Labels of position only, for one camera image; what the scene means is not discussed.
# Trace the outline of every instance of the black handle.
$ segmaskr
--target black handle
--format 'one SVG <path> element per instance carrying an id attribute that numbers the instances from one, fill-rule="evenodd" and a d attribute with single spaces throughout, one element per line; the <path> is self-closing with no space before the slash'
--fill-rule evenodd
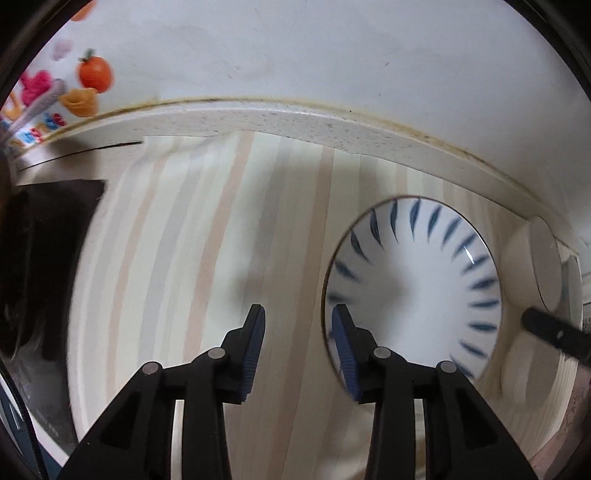
<path id="1" fill-rule="evenodd" d="M 533 307 L 523 312 L 521 324 L 539 339 L 591 367 L 591 335 Z"/>

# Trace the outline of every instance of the wooden surface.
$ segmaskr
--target wooden surface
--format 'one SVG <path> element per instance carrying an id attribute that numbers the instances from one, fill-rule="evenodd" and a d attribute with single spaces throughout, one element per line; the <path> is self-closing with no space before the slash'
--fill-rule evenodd
<path id="1" fill-rule="evenodd" d="M 374 157 L 251 132 L 147 138 L 142 158 L 109 183 L 80 260 L 69 336 L 78 434 L 145 361 L 191 361 L 261 303 L 267 332 L 254 389 L 244 405 L 226 408 L 233 477 L 362 478 L 373 411 L 355 405 L 333 374 L 320 295 L 344 231 L 399 194 L 457 209 L 497 264 L 524 222 L 463 188 Z M 531 457 L 562 421 L 576 363 L 561 362 L 537 411 L 505 404 L 499 372 L 519 314 L 504 297 L 498 343 L 477 386 Z M 178 436 L 174 446 L 179 478 Z"/>

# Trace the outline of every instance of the dark object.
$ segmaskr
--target dark object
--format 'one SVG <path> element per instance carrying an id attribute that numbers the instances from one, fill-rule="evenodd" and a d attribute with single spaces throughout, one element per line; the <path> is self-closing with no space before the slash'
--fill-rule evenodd
<path id="1" fill-rule="evenodd" d="M 66 340 L 74 276 L 105 183 L 19 187 L 0 230 L 0 357 L 31 414 L 66 452 L 77 445 Z"/>
<path id="2" fill-rule="evenodd" d="M 366 480 L 414 479 L 414 398 L 425 412 L 427 480 L 536 480 L 513 438 L 452 362 L 408 363 L 353 323 L 347 307 L 332 314 L 347 390 L 374 403 Z"/>
<path id="3" fill-rule="evenodd" d="M 591 335 L 553 315 L 530 307 L 521 315 L 523 328 L 581 364 L 591 367 Z"/>
<path id="4" fill-rule="evenodd" d="M 29 416 L 29 412 L 27 411 L 25 403 L 23 402 L 22 397 L 18 393 L 17 387 L 14 384 L 14 382 L 13 382 L 11 376 L 9 375 L 8 370 L 6 369 L 6 366 L 4 365 L 4 362 L 2 362 L 2 360 L 0 360 L 0 375 L 2 376 L 4 381 L 6 382 L 8 389 L 10 390 L 10 393 L 12 394 L 14 400 L 17 403 L 17 407 L 19 409 L 20 415 L 21 415 L 23 421 L 25 422 L 26 432 L 28 435 L 28 441 L 29 441 L 29 444 L 30 444 L 31 449 L 33 451 L 33 457 L 35 460 L 35 466 L 37 468 L 37 472 L 38 472 L 39 476 L 41 477 L 41 480 L 49 480 L 49 475 L 47 474 L 47 468 L 45 466 L 45 463 L 43 461 L 43 457 L 41 455 L 41 448 L 39 447 L 39 442 L 37 441 L 37 436 L 35 435 L 35 430 L 33 428 L 33 423 L 31 421 L 31 417 Z"/>
<path id="5" fill-rule="evenodd" d="M 59 480 L 167 480 L 176 400 L 184 399 L 183 478 L 230 480 L 223 403 L 252 388 L 265 334 L 265 310 L 253 305 L 221 348 L 190 364 L 145 364 L 90 428 Z"/>

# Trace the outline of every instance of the blue striped pattern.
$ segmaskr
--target blue striped pattern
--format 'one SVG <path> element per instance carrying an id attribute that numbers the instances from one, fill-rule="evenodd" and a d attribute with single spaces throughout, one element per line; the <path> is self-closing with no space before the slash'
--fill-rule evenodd
<path id="1" fill-rule="evenodd" d="M 468 370 L 466 367 L 464 367 L 464 365 L 462 365 L 460 362 L 458 362 L 451 355 L 449 358 L 452 360 L 452 362 L 454 362 L 456 364 L 456 367 L 460 372 L 462 372 L 470 380 L 474 380 L 474 374 L 472 372 L 470 372 L 470 370 Z"/>
<path id="2" fill-rule="evenodd" d="M 458 247 L 456 248 L 456 251 L 453 253 L 452 259 L 455 259 L 461 252 L 463 252 L 464 250 L 466 250 L 470 245 L 472 245 L 472 243 L 474 242 L 474 240 L 476 239 L 476 232 L 471 233 L 470 235 L 468 235 L 460 245 L 458 245 Z"/>
<path id="3" fill-rule="evenodd" d="M 453 233 L 456 231 L 457 226 L 460 224 L 460 217 L 453 219 L 449 222 L 447 229 L 445 230 L 445 234 L 443 235 L 443 242 L 441 242 L 441 250 L 445 247 L 446 243 L 449 242 L 449 239 L 452 237 Z"/>
<path id="4" fill-rule="evenodd" d="M 374 208 L 371 209 L 371 214 L 369 216 L 369 230 L 371 231 L 373 238 L 375 238 L 375 241 L 377 241 L 377 243 L 379 243 L 379 246 L 383 248 L 382 240 L 379 237 L 378 217 L 375 214 Z"/>
<path id="5" fill-rule="evenodd" d="M 357 276 L 353 272 L 351 272 L 350 268 L 347 267 L 347 265 L 344 262 L 342 262 L 341 260 L 335 260 L 335 269 L 337 272 L 339 272 L 345 278 L 359 282 L 359 279 L 357 278 Z"/>
<path id="6" fill-rule="evenodd" d="M 414 202 L 413 207 L 410 209 L 410 215 L 409 215 L 410 231 L 413 233 L 413 240 L 414 240 L 414 228 L 417 225 L 418 213 L 419 213 L 420 209 L 421 209 L 421 199 L 417 199 L 417 201 Z"/>
<path id="7" fill-rule="evenodd" d="M 367 263 L 371 263 L 369 258 L 365 256 L 363 250 L 361 250 L 361 245 L 359 245 L 359 240 L 357 239 L 357 235 L 355 235 L 355 230 L 351 230 L 351 246 L 356 254 L 358 254 L 361 258 L 363 258 Z"/>
<path id="8" fill-rule="evenodd" d="M 468 323 L 468 326 L 471 329 L 476 330 L 477 332 L 482 332 L 482 333 L 496 332 L 499 329 L 499 327 L 497 327 L 496 325 L 493 325 L 492 323 L 472 322 L 472 323 Z"/>
<path id="9" fill-rule="evenodd" d="M 439 214 L 441 213 L 441 205 L 437 205 L 429 218 L 429 225 L 427 226 L 427 242 L 431 240 L 431 234 L 433 233 L 433 229 L 437 225 L 437 221 L 439 220 Z"/>
<path id="10" fill-rule="evenodd" d="M 340 293 L 336 293 L 336 292 L 327 293 L 326 299 L 329 301 L 329 303 L 331 303 L 333 305 L 337 305 L 338 303 L 347 303 L 347 304 L 352 303 L 347 297 L 341 295 Z"/>
<path id="11" fill-rule="evenodd" d="M 470 290 L 486 290 L 492 287 L 498 280 L 494 277 L 486 277 L 470 285 Z"/>
<path id="12" fill-rule="evenodd" d="M 396 217 L 398 216 L 398 200 L 392 202 L 392 208 L 390 210 L 390 227 L 392 227 L 392 233 L 398 243 L 398 237 L 396 236 Z"/>
<path id="13" fill-rule="evenodd" d="M 460 345 L 469 353 L 471 353 L 474 356 L 480 357 L 480 358 L 486 358 L 486 353 L 484 353 L 482 350 L 480 350 L 477 346 L 474 345 L 470 345 L 469 343 L 464 342 L 463 340 L 460 340 Z"/>
<path id="14" fill-rule="evenodd" d="M 493 299 L 484 301 L 473 301 L 472 303 L 469 303 L 468 306 L 473 309 L 493 309 L 499 306 L 500 303 L 501 301 L 499 299 Z"/>
<path id="15" fill-rule="evenodd" d="M 474 260 L 474 262 L 471 262 L 467 265 L 467 267 L 464 268 L 464 270 L 462 270 L 462 275 L 467 274 L 468 272 L 471 272 L 475 269 L 477 269 L 478 267 L 483 266 L 484 263 L 487 262 L 488 259 L 490 259 L 490 255 L 486 255 L 483 254 L 481 256 L 479 256 L 477 259 Z"/>
<path id="16" fill-rule="evenodd" d="M 479 241 L 480 237 L 478 236 L 478 233 L 474 231 L 474 229 L 470 229 L 469 232 L 466 231 L 466 222 L 464 222 L 461 216 L 454 215 L 450 220 L 442 221 L 442 219 L 447 218 L 445 216 L 447 213 L 443 208 L 444 205 L 440 203 L 435 203 L 435 205 L 432 205 L 432 207 L 430 207 L 430 201 L 422 202 L 421 199 L 417 197 L 403 200 L 412 202 L 410 204 L 404 203 L 404 205 L 410 205 L 410 210 L 408 214 L 408 224 L 410 226 L 413 241 L 422 238 L 421 235 L 426 234 L 427 243 L 430 243 L 431 238 L 438 239 L 436 233 L 437 228 L 440 228 L 440 230 L 443 230 L 440 250 L 443 252 L 443 249 L 448 243 L 452 244 L 453 247 L 450 250 L 451 255 L 446 255 L 446 258 L 449 258 L 450 261 L 453 262 L 454 260 L 456 260 L 458 256 L 461 256 L 462 260 L 461 262 L 458 262 L 458 270 L 456 270 L 456 272 L 458 272 L 460 276 L 473 275 L 472 277 L 468 277 L 467 280 L 463 280 L 466 282 L 466 305 L 467 308 L 472 309 L 471 311 L 474 314 L 478 314 L 479 312 L 481 312 L 481 316 L 483 318 L 475 318 L 473 321 L 466 322 L 464 324 L 465 329 L 470 329 L 473 332 L 473 335 L 471 337 L 468 337 L 469 340 L 458 338 L 458 347 L 452 349 L 452 351 L 454 351 L 456 354 L 458 353 L 458 351 L 462 352 L 460 356 L 465 361 L 467 361 L 469 367 L 467 367 L 465 364 L 458 362 L 451 355 L 450 358 L 456 364 L 458 370 L 462 372 L 463 375 L 465 375 L 471 380 L 474 380 L 476 376 L 474 375 L 474 372 L 470 370 L 470 368 L 474 368 L 477 370 L 478 373 L 480 373 L 480 366 L 482 365 L 482 362 L 486 361 L 490 355 L 489 348 L 486 347 L 486 345 L 479 345 L 480 341 L 478 339 L 485 340 L 486 335 L 495 335 L 499 330 L 499 326 L 494 323 L 496 318 L 495 314 L 493 314 L 493 317 L 491 318 L 492 322 L 490 322 L 488 321 L 490 317 L 487 313 L 485 313 L 488 311 L 492 312 L 494 309 L 501 306 L 501 299 L 500 297 L 498 297 L 499 278 L 495 274 L 496 270 L 492 270 L 490 264 L 488 263 L 492 259 L 492 257 L 489 252 L 481 253 L 482 250 L 479 244 L 476 247 L 473 246 L 475 242 Z M 418 220 L 421 212 L 421 207 L 423 207 L 423 210 L 427 209 L 427 213 L 425 213 L 425 215 L 428 215 L 428 222 L 426 228 L 423 226 L 423 224 L 420 224 L 421 228 L 417 230 L 417 226 L 419 225 Z M 379 208 L 376 207 L 370 209 L 367 215 L 369 216 L 369 233 L 371 233 L 373 239 L 383 249 L 384 245 L 382 244 L 382 235 L 384 234 L 385 230 L 382 229 L 382 232 L 380 232 L 379 229 Z M 397 232 L 397 222 L 399 220 L 399 200 L 393 200 L 390 204 L 384 205 L 383 208 L 389 209 L 389 222 L 390 227 L 392 229 L 392 235 L 394 236 L 396 242 L 399 243 L 398 235 L 400 234 L 400 231 Z M 365 228 L 367 228 L 368 224 L 365 222 L 367 222 L 366 219 L 363 223 L 358 223 L 356 227 L 361 228 L 360 225 L 365 225 Z M 370 261 L 370 259 L 365 255 L 364 251 L 362 250 L 358 237 L 356 236 L 354 230 L 351 230 L 350 232 L 350 244 L 355 253 L 359 257 L 363 258 L 369 264 L 373 264 L 372 261 Z M 371 254 L 374 261 L 379 261 L 381 263 L 386 260 L 385 258 L 382 259 L 380 257 L 380 253 L 375 250 L 375 247 L 372 244 L 368 245 L 367 248 L 370 249 L 368 253 Z M 357 275 L 357 272 L 354 271 L 356 270 L 355 263 L 350 263 L 348 260 L 346 264 L 341 259 L 335 259 L 333 266 L 336 270 L 337 275 L 352 282 L 356 282 L 359 284 L 363 283 L 363 280 Z M 350 295 L 350 291 L 345 290 L 345 292 L 347 293 L 343 294 L 339 293 L 338 291 L 335 291 L 334 289 L 331 289 L 331 291 L 328 291 L 326 293 L 326 301 L 331 306 L 334 306 L 339 303 L 351 304 L 352 301 L 348 297 L 348 295 Z M 328 336 L 330 338 L 335 338 L 336 340 L 334 318 L 333 327 L 332 330 L 329 331 Z M 348 384 L 348 390 L 351 392 L 349 384 L 351 379 L 355 377 L 356 373 L 351 370 L 350 365 L 345 364 L 347 360 L 343 357 L 342 354 L 344 354 L 344 356 L 348 355 L 348 353 L 346 352 L 346 346 L 341 346 L 340 349 L 337 347 L 337 349 L 339 350 L 339 358 L 341 363 L 340 372 L 345 377 L 346 383 Z M 473 358 L 475 363 L 470 362 L 468 360 L 469 358 Z"/>

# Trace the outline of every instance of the white wall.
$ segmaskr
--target white wall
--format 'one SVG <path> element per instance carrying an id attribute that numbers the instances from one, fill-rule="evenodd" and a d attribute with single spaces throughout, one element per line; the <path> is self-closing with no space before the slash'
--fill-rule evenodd
<path id="1" fill-rule="evenodd" d="M 53 62 L 59 38 L 74 50 Z M 75 86 L 87 47 L 115 73 L 100 112 L 193 96 L 368 112 L 484 159 L 591 241 L 591 103 L 503 0 L 97 0 L 31 70 Z"/>

